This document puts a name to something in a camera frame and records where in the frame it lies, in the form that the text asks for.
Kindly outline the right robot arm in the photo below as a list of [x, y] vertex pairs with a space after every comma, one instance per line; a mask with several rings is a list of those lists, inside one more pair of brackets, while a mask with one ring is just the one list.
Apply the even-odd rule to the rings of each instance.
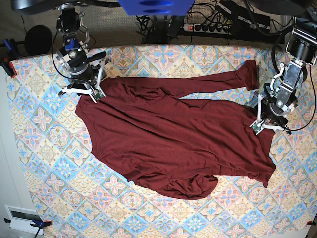
[[88, 95], [96, 102], [105, 96], [100, 88], [104, 65], [108, 63], [106, 53], [97, 53], [87, 56], [90, 34], [88, 27], [83, 23], [84, 12], [76, 13], [75, 7], [93, 5], [99, 7], [117, 7], [118, 3], [101, 0], [12, 0], [13, 11], [33, 15], [51, 9], [61, 12], [56, 30], [62, 36], [63, 47], [57, 51], [56, 59], [69, 73], [61, 75], [68, 79], [69, 85], [64, 86], [58, 93]]

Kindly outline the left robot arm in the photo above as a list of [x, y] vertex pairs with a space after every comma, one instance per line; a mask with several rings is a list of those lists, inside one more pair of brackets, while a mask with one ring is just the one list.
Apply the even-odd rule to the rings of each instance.
[[[276, 32], [278, 36], [271, 50], [276, 75], [271, 83], [263, 85], [263, 93], [257, 94], [257, 118], [250, 125], [255, 134], [265, 129], [274, 132], [292, 130], [287, 127], [287, 116], [297, 106], [296, 91], [311, 72], [317, 60], [317, 2], [315, 0], [249, 0], [245, 6], [275, 15], [292, 16], [292, 24]], [[293, 58], [288, 64], [277, 64], [275, 51], [280, 40], [290, 34], [285, 51]]]

